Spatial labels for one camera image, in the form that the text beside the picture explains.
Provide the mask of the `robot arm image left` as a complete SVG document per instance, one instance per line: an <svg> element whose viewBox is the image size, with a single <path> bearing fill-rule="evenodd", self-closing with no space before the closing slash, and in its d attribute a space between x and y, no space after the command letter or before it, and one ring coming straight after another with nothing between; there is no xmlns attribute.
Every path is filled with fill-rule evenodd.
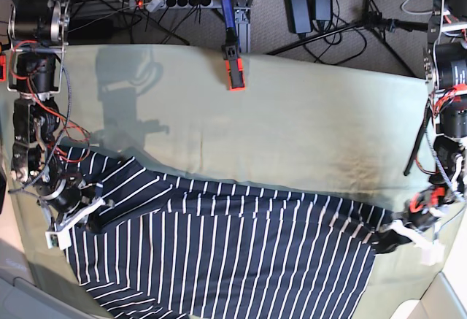
<svg viewBox="0 0 467 319"><path fill-rule="evenodd" d="M70 0L12 0L7 22L9 58L1 63L1 81L18 94L13 105L13 194L37 199L56 237L68 226L100 234L102 185L80 171L88 161L90 134L72 121L72 106L62 113L55 102L61 86L72 89L64 60Z"/></svg>

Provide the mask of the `robot arm image right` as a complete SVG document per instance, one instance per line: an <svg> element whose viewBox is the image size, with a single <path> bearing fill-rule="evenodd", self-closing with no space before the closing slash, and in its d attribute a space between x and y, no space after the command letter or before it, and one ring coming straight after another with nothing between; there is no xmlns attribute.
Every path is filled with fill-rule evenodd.
<svg viewBox="0 0 467 319"><path fill-rule="evenodd" d="M425 139L434 168L425 170L429 186L406 202L376 231L376 253L391 253L412 243L440 255L439 233L449 206L466 205L466 0L433 0L424 51L428 99L414 147L404 170L419 165Z"/></svg>

